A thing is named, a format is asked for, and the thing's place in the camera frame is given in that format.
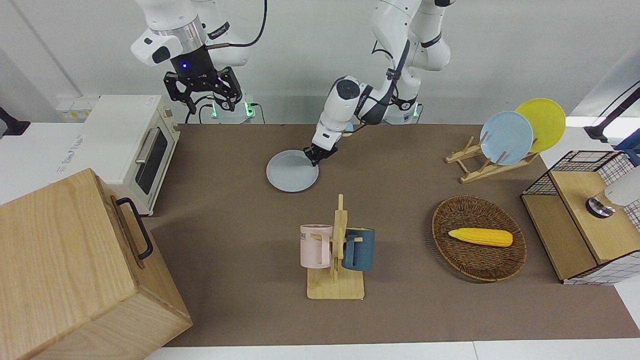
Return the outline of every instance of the wire basket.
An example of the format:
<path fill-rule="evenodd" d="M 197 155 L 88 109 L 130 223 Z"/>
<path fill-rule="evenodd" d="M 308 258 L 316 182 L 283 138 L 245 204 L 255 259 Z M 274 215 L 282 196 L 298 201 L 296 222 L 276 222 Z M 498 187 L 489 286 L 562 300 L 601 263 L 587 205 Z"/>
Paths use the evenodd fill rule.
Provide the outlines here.
<path fill-rule="evenodd" d="M 449 236 L 450 230 L 479 227 L 509 231 L 513 244 L 495 247 L 467 243 Z M 527 246 L 518 224 L 498 205 L 474 196 L 456 196 L 443 201 L 431 223 L 433 239 L 445 260 L 473 279 L 501 281 L 524 266 Z"/>

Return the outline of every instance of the brown table mat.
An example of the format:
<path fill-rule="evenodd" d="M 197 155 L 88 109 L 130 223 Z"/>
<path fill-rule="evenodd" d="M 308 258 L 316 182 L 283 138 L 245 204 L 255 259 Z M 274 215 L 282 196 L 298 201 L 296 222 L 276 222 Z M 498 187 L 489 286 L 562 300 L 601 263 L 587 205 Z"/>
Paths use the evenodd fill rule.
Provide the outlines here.
<path fill-rule="evenodd" d="M 639 337 L 613 287 L 559 284 L 519 198 L 545 171 L 540 159 L 459 184 L 461 169 L 443 158 L 479 130 L 368 127 L 338 143 L 313 187 L 288 194 L 268 183 L 266 164 L 308 146 L 314 126 L 182 126 L 145 219 L 193 318 L 169 346 Z M 376 230 L 374 268 L 362 301 L 309 300 L 299 226 L 331 224 L 338 193 L 349 225 Z M 438 204 L 465 194 L 495 202 L 522 228 L 527 261 L 515 277 L 467 281 L 425 240 Z"/>

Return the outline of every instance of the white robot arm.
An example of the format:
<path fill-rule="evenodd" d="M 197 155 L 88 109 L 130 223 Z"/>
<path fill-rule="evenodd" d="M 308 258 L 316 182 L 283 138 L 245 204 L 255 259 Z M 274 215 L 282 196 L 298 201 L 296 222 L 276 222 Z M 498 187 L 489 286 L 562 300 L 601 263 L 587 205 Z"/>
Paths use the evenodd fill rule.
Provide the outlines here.
<path fill-rule="evenodd" d="M 415 68 L 442 70 L 451 57 L 440 27 L 447 6 L 455 0 L 379 0 L 372 17 L 373 32 L 390 61 L 380 89 L 351 76 L 336 80 L 324 104 L 312 145 L 304 149 L 316 166 L 337 151 L 352 116 L 377 125 L 390 107 L 409 110 L 416 101 L 420 76 Z"/>
<path fill-rule="evenodd" d="M 164 85 L 174 101 L 196 112 L 192 92 L 212 91 L 215 101 L 233 111 L 242 90 L 230 66 L 247 62 L 245 47 L 228 47 L 238 42 L 229 23 L 223 20 L 213 0 L 136 0 L 145 13 L 148 29 L 131 45 L 131 51 L 146 65 L 170 60 L 175 72 L 167 72 Z M 219 42 L 224 41 L 222 49 Z M 217 70 L 215 66 L 226 66 Z M 185 86 L 181 92 L 177 83 Z"/>

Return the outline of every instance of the corn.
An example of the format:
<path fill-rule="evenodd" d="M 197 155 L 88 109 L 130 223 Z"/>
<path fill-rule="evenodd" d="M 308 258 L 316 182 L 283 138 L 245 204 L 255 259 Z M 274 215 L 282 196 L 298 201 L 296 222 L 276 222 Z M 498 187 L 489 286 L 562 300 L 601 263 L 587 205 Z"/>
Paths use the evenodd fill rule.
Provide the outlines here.
<path fill-rule="evenodd" d="M 513 243 L 513 235 L 505 230 L 463 227 L 449 231 L 449 236 L 478 245 L 507 247 Z"/>

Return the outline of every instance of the wooden box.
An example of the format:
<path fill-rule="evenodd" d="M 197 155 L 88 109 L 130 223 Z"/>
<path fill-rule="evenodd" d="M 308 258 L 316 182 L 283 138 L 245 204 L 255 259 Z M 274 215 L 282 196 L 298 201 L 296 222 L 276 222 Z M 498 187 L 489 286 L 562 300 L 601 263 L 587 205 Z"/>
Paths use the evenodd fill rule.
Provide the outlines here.
<path fill-rule="evenodd" d="M 522 195 L 558 279 L 566 284 L 613 284 L 635 276 L 640 233 L 619 206 L 602 219 L 585 202 L 605 187 L 598 172 L 551 171 L 558 195 Z"/>
<path fill-rule="evenodd" d="M 191 326 L 139 219 L 89 169 L 0 206 L 0 360 L 144 359 Z"/>

